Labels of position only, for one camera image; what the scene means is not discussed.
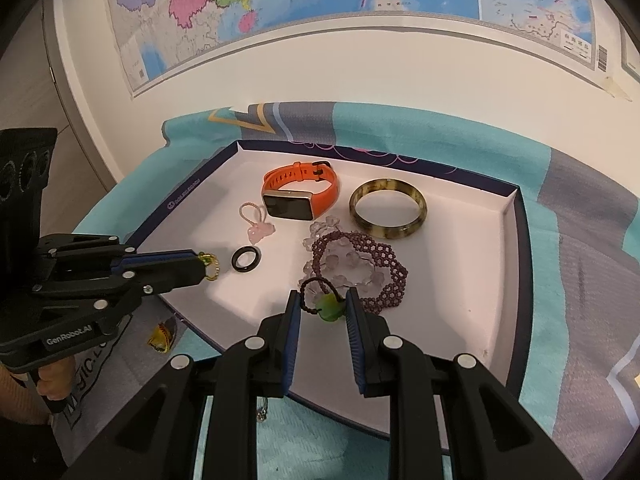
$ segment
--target person's arm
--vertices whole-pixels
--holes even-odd
[[[62,400],[71,392],[76,370],[73,357],[62,359],[38,370],[38,393],[50,400]],[[0,416],[23,424],[46,424],[49,413],[44,412],[38,399],[14,380],[0,365]]]

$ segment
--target watch screen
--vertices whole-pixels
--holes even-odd
[[[291,220],[313,220],[311,200],[308,198],[290,196],[263,197],[267,212],[275,218],[289,218]]]

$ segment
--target green stone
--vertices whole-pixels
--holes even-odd
[[[316,303],[319,310],[318,316],[325,321],[335,321],[344,315],[346,304],[344,301],[337,301],[332,292],[325,294]]]

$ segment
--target map border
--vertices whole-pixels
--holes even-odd
[[[578,76],[579,78],[583,79],[584,81],[587,81],[591,84],[594,84],[595,86],[596,83],[590,81],[589,79],[585,78],[584,76],[578,74],[577,72],[575,72],[574,70],[572,70],[571,68],[567,67],[567,66],[563,66],[562,64],[559,64],[558,62],[551,60],[549,58],[540,56],[539,54],[536,54],[534,52],[531,52],[529,50],[514,46],[512,44],[506,43],[506,42],[501,42],[501,41],[496,41],[496,40],[492,40],[491,38],[486,38],[483,36],[477,36],[475,34],[461,34],[457,31],[452,31],[452,30],[446,30],[444,28],[432,28],[432,27],[415,27],[415,25],[402,25],[401,23],[399,23],[398,25],[394,25],[393,27],[390,27],[389,25],[381,25],[380,27],[372,27],[372,26],[365,26],[365,27],[329,27],[326,28],[325,30],[319,30],[319,31],[313,31],[313,32],[301,32],[301,33],[294,33],[294,34],[290,34],[290,35],[284,35],[280,38],[273,38],[270,40],[266,40],[266,41],[256,41],[255,43],[249,44],[249,45],[245,45],[245,46],[239,46],[236,49],[232,49],[229,50],[228,52],[223,52],[220,53],[218,56],[212,55],[213,52],[215,52],[216,50],[219,50],[220,48],[232,45],[234,43],[237,43],[239,41],[244,41],[244,40],[250,40],[251,38],[260,36],[261,34],[266,34],[268,32],[274,32],[276,30],[284,30],[286,28],[289,27],[295,27],[298,25],[305,25],[308,23],[316,23],[316,22],[324,22],[324,21],[331,21],[331,20],[336,20],[336,19],[340,19],[340,18],[359,18],[359,17],[370,17],[370,16],[398,16],[398,17],[403,17],[403,16],[411,16],[411,17],[416,17],[416,18],[436,18],[439,20],[450,20],[453,22],[462,22],[462,23],[471,23],[473,25],[480,25],[481,27],[487,27],[487,28],[492,28],[493,30],[500,30],[501,32],[508,32],[510,34],[514,34],[520,38],[524,38],[526,40],[529,41],[534,41],[537,44],[541,44],[543,46],[546,46],[547,48],[551,48],[552,50],[556,51],[556,52],[560,52],[562,53],[564,56],[567,56],[568,59],[574,60],[578,63],[580,63],[581,65],[589,68],[591,71],[595,72],[595,67],[596,67],[596,46],[597,46],[597,42],[596,42],[596,23],[595,23],[595,15],[594,15],[594,11],[593,11],[593,1],[592,0],[587,0],[588,4],[589,4],[589,8],[591,11],[591,31],[593,34],[593,43],[591,43],[591,62],[587,62],[583,59],[581,59],[578,56],[572,56],[572,54],[569,54],[567,51],[563,50],[562,48],[555,46],[554,44],[549,43],[548,41],[544,41],[544,40],[540,40],[539,38],[536,37],[532,37],[532,35],[527,34],[526,32],[522,32],[519,30],[513,30],[512,28],[509,27],[505,27],[503,25],[498,25],[497,23],[491,23],[491,22],[485,22],[483,20],[476,20],[475,18],[466,18],[465,16],[455,16],[453,14],[439,14],[437,12],[413,12],[413,11],[395,11],[395,10],[367,10],[364,12],[340,12],[337,14],[327,14],[325,16],[321,16],[321,17],[315,17],[315,18],[305,18],[304,20],[295,20],[293,22],[287,22],[285,25],[277,25],[275,27],[269,27],[269,28],[264,28],[261,30],[258,30],[256,32],[252,32],[249,34],[244,35],[242,38],[237,38],[235,40],[229,40],[229,41],[224,41],[223,43],[219,43],[217,44],[215,47],[210,48],[209,50],[204,50],[199,54],[196,54],[194,56],[191,56],[183,61],[181,61],[180,63],[173,65],[169,70],[167,70],[166,72],[164,72],[162,75],[159,75],[156,78],[153,78],[149,81],[147,81],[146,83],[140,85],[137,88],[133,88],[129,82],[129,77],[127,76],[127,71],[124,67],[124,63],[122,62],[122,53],[120,51],[120,46],[118,45],[118,41],[115,37],[115,31],[114,31],[114,27],[113,27],[113,21],[112,21],[112,16],[111,16],[111,3],[109,0],[104,0],[105,4],[106,4],[106,8],[105,11],[107,12],[108,15],[108,19],[109,19],[109,23],[111,25],[111,33],[112,33],[112,37],[114,39],[114,44],[116,46],[116,49],[118,51],[118,57],[120,58],[120,65],[123,69],[123,76],[124,79],[127,83],[127,87],[129,87],[130,90],[130,94],[132,96],[132,98],[138,97],[139,95],[143,94],[144,92],[146,92],[147,90],[159,85],[160,83],[173,78],[174,76],[177,76],[183,72],[186,72],[188,70],[191,70],[192,68],[196,68],[198,66],[201,66],[203,64],[205,64],[206,62],[215,60],[215,59],[219,59],[220,57],[225,57],[225,56],[229,56],[230,54],[234,54],[236,52],[240,52],[242,50],[246,50],[248,48],[252,48],[254,46],[260,46],[262,44],[267,44],[267,43],[273,43],[274,41],[279,41],[279,40],[286,40],[286,39],[290,39],[290,38],[296,38],[296,37],[300,37],[300,36],[310,36],[313,34],[322,34],[323,32],[337,32],[340,30],[383,30],[386,29],[388,30],[389,28],[402,28],[402,29],[412,29],[415,30],[416,28],[418,28],[419,30],[424,31],[425,33],[444,33],[446,35],[451,35],[451,36],[464,36],[468,39],[472,39],[475,41],[484,41],[487,43],[491,43],[491,44],[498,44],[500,46],[506,47],[506,48],[510,48],[512,50],[516,50],[518,52],[522,52],[523,54],[528,54],[529,56],[533,56],[539,59],[542,59],[546,62],[550,62],[553,65],[559,66],[560,68],[568,71],[569,73],[571,73],[572,75]],[[478,14],[481,15],[481,6],[482,6],[482,2],[481,0],[478,0]],[[195,59],[201,57],[201,56],[207,56],[209,55],[209,57],[207,57],[207,59],[203,59],[202,62],[200,63],[196,63],[192,66],[183,68],[182,70],[180,70],[180,67],[194,61]]]
[[[622,64],[622,69],[627,72],[632,78],[640,83],[640,74],[633,70],[628,63],[626,62],[626,37],[628,34],[626,33],[625,26],[620,22],[620,54],[621,59],[620,63]]]

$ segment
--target smartwatch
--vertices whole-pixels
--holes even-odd
[[[326,180],[331,185],[320,193],[286,191],[280,188],[291,182]],[[331,165],[319,162],[294,162],[270,171],[264,176],[262,201],[274,218],[315,220],[329,209],[338,198],[338,177]]]

